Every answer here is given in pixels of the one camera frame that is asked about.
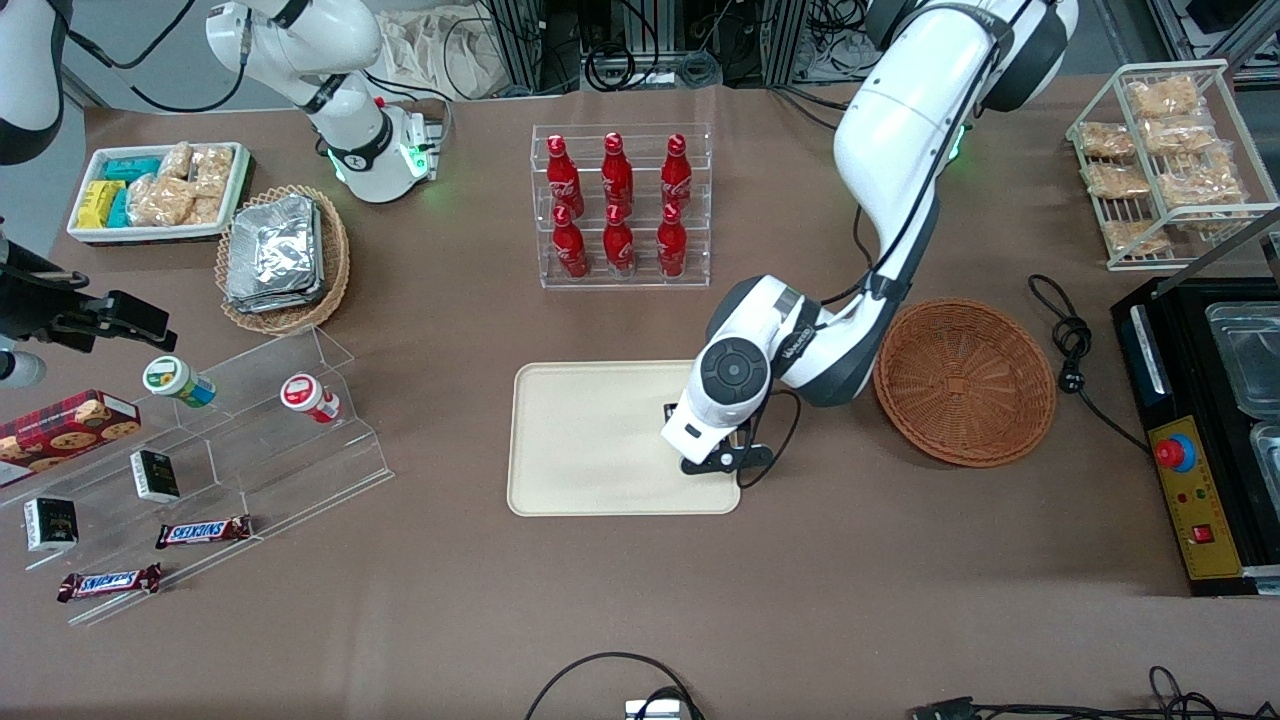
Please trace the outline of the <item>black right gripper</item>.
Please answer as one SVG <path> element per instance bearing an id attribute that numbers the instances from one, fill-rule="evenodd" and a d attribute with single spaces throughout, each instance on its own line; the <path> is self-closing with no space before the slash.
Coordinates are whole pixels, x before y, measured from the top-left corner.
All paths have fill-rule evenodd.
<path id="1" fill-rule="evenodd" d="M 96 340 L 123 338 L 164 354 L 177 348 L 169 314 L 119 290 L 101 299 L 79 293 L 90 278 L 67 272 L 28 249 L 1 241 L 1 334 L 18 342 L 60 345 L 82 354 Z M 60 331 L 55 327 L 60 316 Z"/>

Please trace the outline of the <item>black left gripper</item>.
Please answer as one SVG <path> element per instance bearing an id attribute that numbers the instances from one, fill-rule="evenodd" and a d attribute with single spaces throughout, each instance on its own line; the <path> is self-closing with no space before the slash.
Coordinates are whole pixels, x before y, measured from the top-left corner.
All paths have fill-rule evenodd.
<path id="1" fill-rule="evenodd" d="M 669 421 L 673 416 L 677 416 L 678 409 L 680 405 L 677 402 L 666 404 L 663 406 L 664 421 Z M 774 452 L 767 445 L 754 443 L 750 447 L 732 446 L 724 439 L 700 462 L 682 459 L 680 461 L 680 470 L 690 477 L 710 473 L 733 474 L 742 469 L 769 468 L 773 461 Z"/>

